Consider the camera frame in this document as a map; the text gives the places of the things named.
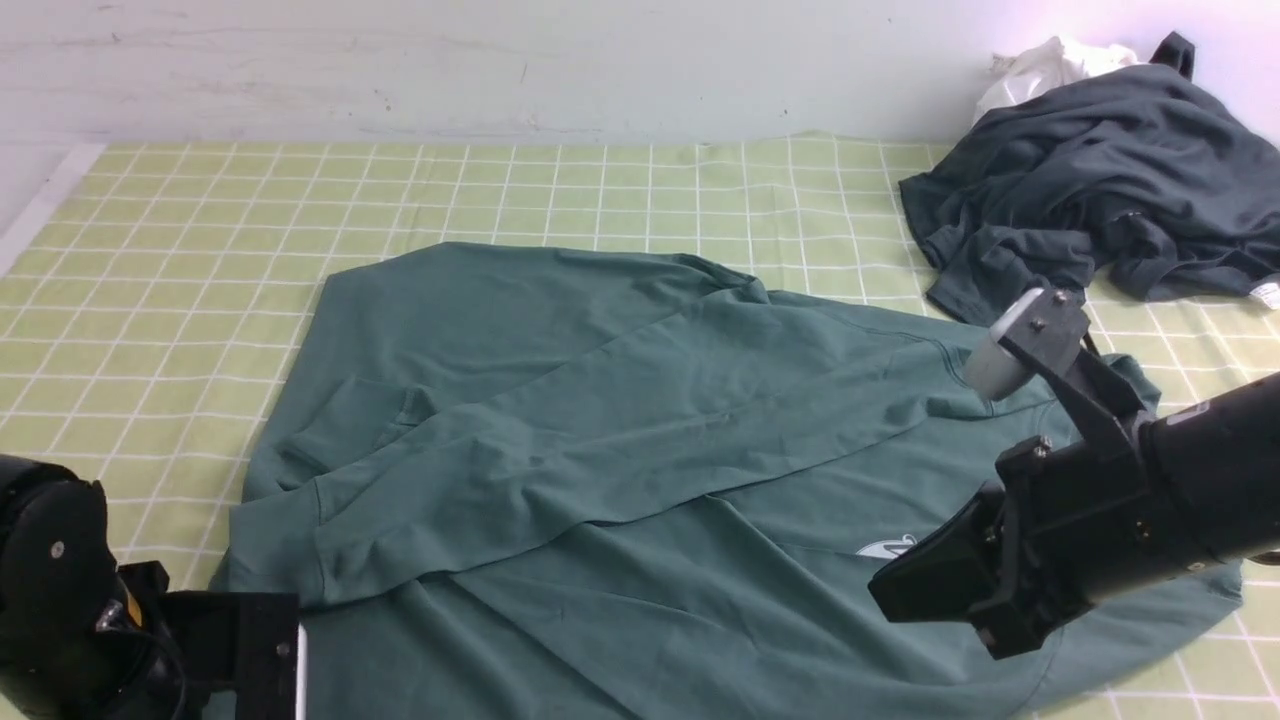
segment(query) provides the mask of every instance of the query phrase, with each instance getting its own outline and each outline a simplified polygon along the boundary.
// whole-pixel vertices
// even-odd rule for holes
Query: green checkered mat
[[[946,149],[803,135],[680,147],[116,145],[0,278],[0,448],[101,478],[122,560],[202,585],[320,281],[443,240],[696,252],[910,313],[932,270],[896,181]],[[1280,319],[1091,291],[1165,410],[1280,369]],[[1280,574],[1134,678],[1042,716],[1280,720]]]

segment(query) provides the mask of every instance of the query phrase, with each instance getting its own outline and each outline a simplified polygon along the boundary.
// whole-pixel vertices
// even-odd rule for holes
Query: green sweatshirt
[[[1010,445],[1074,434],[1041,382],[960,382],[980,332],[691,256],[451,243],[340,273],[220,582],[301,594],[311,720],[1004,717],[1238,607],[1224,568],[1002,662],[881,618],[895,546]]]

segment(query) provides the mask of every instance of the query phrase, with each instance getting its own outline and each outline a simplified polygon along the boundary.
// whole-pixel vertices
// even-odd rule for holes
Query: white cloth
[[[1138,55],[1123,45],[1094,47],[1056,35],[1016,58],[996,58],[996,69],[1004,70],[1004,77],[978,100],[973,122],[987,110],[1019,105],[1055,87],[1138,64]]]

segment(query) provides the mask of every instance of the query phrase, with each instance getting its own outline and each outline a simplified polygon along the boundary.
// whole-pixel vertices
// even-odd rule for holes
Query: printed logo
[[[902,539],[873,542],[859,550],[858,555],[879,560],[893,560],[899,555],[911,550],[913,544],[915,544],[915,536],[902,536]]]

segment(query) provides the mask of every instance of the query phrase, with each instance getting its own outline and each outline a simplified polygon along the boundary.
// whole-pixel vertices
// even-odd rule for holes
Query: clothing tag
[[[1253,297],[1262,301],[1263,305],[1272,310],[1280,310],[1280,284],[1276,283],[1262,283],[1249,292]]]

